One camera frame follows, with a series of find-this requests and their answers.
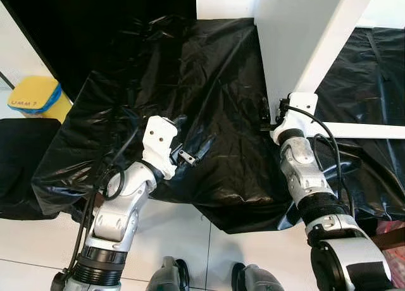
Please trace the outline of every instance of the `floor tile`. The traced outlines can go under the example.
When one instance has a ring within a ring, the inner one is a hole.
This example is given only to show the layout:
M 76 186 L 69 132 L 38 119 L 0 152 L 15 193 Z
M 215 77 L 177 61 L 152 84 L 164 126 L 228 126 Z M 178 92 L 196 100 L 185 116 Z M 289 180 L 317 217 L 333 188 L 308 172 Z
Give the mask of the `floor tile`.
M 144 208 L 123 277 L 149 280 L 163 256 L 173 256 L 187 262 L 191 287 L 204 288 L 209 221 L 188 204 L 150 201 Z
M 303 224 L 284 231 L 236 235 L 228 235 L 212 226 L 207 289 L 231 290 L 232 266 L 242 262 L 257 264 L 272 273 L 285 291 L 318 290 L 310 252 Z
M 53 268 L 68 265 L 78 224 L 68 214 L 55 220 L 0 220 L 0 259 Z M 209 221 L 186 204 L 149 200 L 140 214 L 123 278 L 149 281 L 163 256 L 187 261 L 191 287 L 204 288 Z
M 47 291 L 58 269 L 0 260 L 0 290 Z M 121 280 L 121 291 L 145 291 L 147 282 Z

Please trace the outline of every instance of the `black plastic sheet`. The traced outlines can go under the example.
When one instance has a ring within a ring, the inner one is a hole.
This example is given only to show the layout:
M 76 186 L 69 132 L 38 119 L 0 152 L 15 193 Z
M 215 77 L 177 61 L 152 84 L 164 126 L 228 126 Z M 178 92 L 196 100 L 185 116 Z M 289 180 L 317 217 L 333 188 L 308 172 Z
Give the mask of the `black plastic sheet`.
M 343 55 L 349 51 L 350 56 L 359 56 L 353 54 L 357 53 L 353 37 Z M 365 51 L 369 55 L 361 58 L 356 69 L 372 84 L 362 87 L 364 79 L 357 78 L 346 81 L 359 92 L 380 96 L 376 68 L 368 77 L 361 70 L 369 70 L 369 61 L 378 66 L 370 45 Z M 368 116 L 371 110 L 357 105 L 361 94 L 353 99 L 354 92 L 345 95 L 345 87 L 339 91 L 342 84 L 331 80 L 341 69 L 351 73 L 353 67 L 348 63 L 335 72 L 332 68 L 318 90 L 318 115 L 325 120 L 332 121 L 330 115 L 339 119 L 335 112 L 342 111 L 348 101 L 353 116 L 342 116 L 341 122 Z M 394 89 L 399 90 L 399 86 L 394 85 Z M 143 130 L 152 115 L 187 115 L 178 139 L 191 154 L 215 136 L 199 165 L 178 171 L 175 178 L 161 183 L 153 198 L 191 203 L 228 233 L 282 230 L 296 224 L 299 217 L 279 168 L 279 148 L 268 133 L 259 131 L 264 97 L 261 53 L 252 19 L 191 22 L 164 17 L 148 24 L 133 22 L 115 39 L 109 60 L 100 62 L 89 75 L 33 179 L 42 210 L 46 214 L 62 211 L 91 191 L 106 163 L 132 132 L 134 121 L 127 114 L 131 111 L 139 131 L 119 159 L 124 168 L 141 158 Z M 328 98 L 333 99 L 332 109 Z M 391 102 L 397 105 L 399 100 Z M 381 113 L 384 109 L 374 106 L 372 111 Z M 367 122 L 378 123 L 372 119 Z M 404 143 L 366 140 L 361 145 L 359 141 L 348 141 L 350 146 L 342 149 L 347 182 L 356 192 L 362 216 L 405 219 L 404 180 L 395 175 L 404 166 L 387 154 L 386 146 L 386 142 L 397 144 L 401 153 Z M 327 149 L 319 153 L 325 166 L 332 165 Z

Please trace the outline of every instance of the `black garbage bag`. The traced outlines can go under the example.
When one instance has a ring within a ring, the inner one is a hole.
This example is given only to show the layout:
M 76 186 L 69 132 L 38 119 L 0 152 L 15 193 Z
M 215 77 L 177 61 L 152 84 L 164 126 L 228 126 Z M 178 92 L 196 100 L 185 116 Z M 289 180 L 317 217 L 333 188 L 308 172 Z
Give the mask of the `black garbage bag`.
M 263 98 L 271 96 L 266 96 L 253 19 L 134 21 L 119 33 L 108 58 L 89 75 L 33 179 L 46 214 L 86 196 L 135 127 L 135 139 L 118 164 L 126 168 L 140 160 L 150 116 L 187 115 L 178 136 L 186 151 L 196 153 L 208 138 L 215 140 L 197 167 L 159 184 L 153 198 L 191 203 L 228 233 L 297 223 L 279 148 L 259 131 Z M 327 166 L 328 151 L 320 150 L 320 156 Z M 358 189 L 376 215 L 382 201 L 361 190 L 370 172 L 362 163 L 356 170 L 366 178 Z M 386 206 L 396 207 L 381 217 L 404 216 L 391 195 L 401 192 L 399 184 L 385 190 L 380 185 Z
M 404 58 L 404 30 L 356 28 L 316 91 L 315 115 L 330 122 L 405 126 Z M 340 139 L 339 145 L 356 218 L 405 220 L 405 140 Z M 322 148 L 332 177 L 332 155 Z

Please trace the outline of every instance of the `metal bracket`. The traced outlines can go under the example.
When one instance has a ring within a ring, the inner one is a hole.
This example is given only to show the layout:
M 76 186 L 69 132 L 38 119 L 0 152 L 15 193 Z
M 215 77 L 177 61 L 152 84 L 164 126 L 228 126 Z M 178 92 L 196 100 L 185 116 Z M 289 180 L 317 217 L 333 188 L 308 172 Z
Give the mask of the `metal bracket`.
M 290 106 L 303 109 L 310 114 L 315 113 L 316 103 L 318 102 L 318 95 L 312 93 L 291 93 L 289 95 Z M 291 128 L 298 128 L 303 131 L 304 136 L 307 137 L 307 127 L 311 124 L 311 119 L 307 116 L 288 110 L 285 114 L 282 124 L 274 131 L 270 132 L 270 136 L 276 144 L 279 144 L 278 136 Z
M 186 160 L 186 162 L 188 162 L 192 166 L 195 166 L 197 160 L 194 157 L 192 157 L 189 153 L 187 153 L 185 150 L 180 150 L 178 152 L 178 155 L 184 160 Z

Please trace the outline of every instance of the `wire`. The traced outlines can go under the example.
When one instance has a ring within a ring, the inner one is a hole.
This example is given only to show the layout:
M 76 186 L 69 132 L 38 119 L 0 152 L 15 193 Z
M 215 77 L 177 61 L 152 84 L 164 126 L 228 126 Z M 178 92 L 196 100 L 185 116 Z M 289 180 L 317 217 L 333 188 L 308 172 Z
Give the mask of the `wire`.
M 322 138 L 322 139 L 328 144 L 329 148 L 332 150 L 332 152 L 333 152 L 334 154 L 336 153 L 336 151 L 335 151 L 335 148 L 333 147 L 332 143 L 331 143 L 324 135 L 322 135 L 322 134 L 316 134 L 316 135 L 313 137 L 314 157 L 315 157 L 316 163 L 318 164 L 319 169 L 320 169 L 321 171 L 323 171 L 323 166 L 322 166 L 322 164 L 321 164 L 321 162 L 320 162 L 320 160 L 319 160 L 318 150 L 317 150 L 318 138 Z M 343 174 L 340 176 L 340 178 L 341 178 L 341 180 L 342 180 L 342 185 L 343 185 L 343 187 L 344 187 L 344 189 L 345 189 L 345 191 L 346 191 L 347 198 L 348 198 L 348 200 L 349 200 L 350 215 L 354 218 L 354 215 L 355 215 L 355 214 L 354 214 L 354 212 L 355 212 L 354 199 L 353 199 L 353 197 L 352 197 L 352 195 L 351 195 L 351 192 L 350 192 L 349 189 L 347 188 L 347 185 L 346 185 L 346 183 L 345 183 Z
M 336 169 L 337 169 L 337 178 L 338 178 L 338 187 L 337 187 L 337 197 L 339 198 L 340 201 L 342 201 L 342 187 L 344 187 L 346 194 L 347 194 L 347 198 L 349 200 L 349 206 L 350 206 L 350 213 L 352 215 L 352 217 L 354 218 L 354 201 L 353 201 L 353 197 L 349 191 L 349 189 L 347 188 L 344 179 L 343 179 L 343 175 L 342 175 L 342 167 L 341 167 L 341 163 L 340 163 L 340 152 L 339 152 L 339 147 L 337 146 L 337 142 L 335 137 L 333 136 L 332 132 L 329 130 L 329 128 L 326 126 L 326 124 L 324 124 L 321 120 L 319 120 L 317 117 L 315 117 L 314 115 L 308 113 L 307 111 L 304 111 L 302 109 L 299 108 L 294 108 L 292 106 L 285 106 L 286 109 L 290 109 L 292 111 L 301 113 L 307 117 L 310 117 L 313 121 L 317 122 L 325 131 L 326 133 L 329 135 L 330 140 L 332 142 L 330 142 L 324 135 L 322 134 L 316 134 L 315 136 L 321 137 L 323 139 L 326 140 L 326 142 L 328 142 L 328 144 L 330 145 L 331 148 L 333 148 L 332 150 L 335 153 L 335 160 L 336 160 Z M 316 163 L 318 164 L 318 166 L 320 165 L 320 160 L 318 155 L 315 153 L 316 151 L 316 138 L 314 140 L 315 146 L 314 146 L 314 156 L 315 156 L 315 160 Z
M 335 137 L 333 136 L 332 132 L 329 130 L 329 128 L 324 124 L 321 120 L 319 120 L 317 117 L 315 117 L 312 114 L 309 114 L 307 111 L 304 111 L 302 109 L 294 108 L 292 106 L 285 106 L 286 109 L 290 109 L 291 111 L 295 111 L 298 113 L 301 113 L 305 116 L 310 117 L 313 121 L 317 122 L 329 135 L 330 140 L 332 141 L 333 148 L 335 149 L 335 155 L 336 155 L 336 165 L 337 165 L 337 176 L 338 176 L 338 187 L 337 187 L 337 197 L 340 199 L 341 194 L 342 194 L 342 180 L 339 179 L 339 176 L 342 176 L 342 168 L 340 167 L 340 152 L 339 148 L 337 146 L 337 142 Z
M 120 166 L 115 166 L 115 168 L 118 170 L 120 174 L 120 184 L 118 185 L 118 188 L 115 191 L 115 193 L 111 196 L 108 196 L 107 188 L 104 189 L 103 196 L 106 201 L 113 201 L 114 199 L 116 199 L 121 194 L 122 189 L 124 188 L 125 172 Z
M 72 258 L 70 259 L 70 264 L 69 264 L 69 267 L 68 267 L 68 273 L 70 273 L 72 271 L 73 266 L 75 265 L 75 261 L 76 261 L 76 257 L 77 257 L 77 253 L 78 253 L 78 248 L 80 247 L 80 242 L 82 241 L 84 222 L 85 222 L 85 219 L 86 219 L 86 213 L 88 211 L 89 204 L 90 204 L 90 199 L 86 201 L 86 205 L 84 206 L 82 220 L 80 222 L 80 227 L 78 229 L 78 233 L 77 233 L 77 237 L 76 237 L 75 248 L 73 250 Z
M 87 212 L 87 224 L 86 224 L 86 235 L 85 235 L 86 238 L 89 234 L 91 224 L 92 224 L 92 216 L 93 216 L 93 210 L 94 210 L 94 203 L 96 201 L 96 195 L 97 195 L 97 192 L 93 191 L 93 193 L 90 197 L 89 211 Z
M 316 160 L 316 163 L 318 164 L 319 169 L 321 171 L 323 171 L 323 166 L 321 164 L 321 161 L 319 160 L 318 153 L 315 153 L 317 146 L 318 146 L 318 138 L 322 138 L 329 145 L 330 149 L 333 152 L 333 156 L 335 157 L 335 160 L 336 160 L 336 151 L 335 151 L 335 148 L 333 147 L 333 145 L 330 143 L 330 141 L 323 134 L 318 133 L 313 137 L 313 150 L 314 150 L 315 160 Z

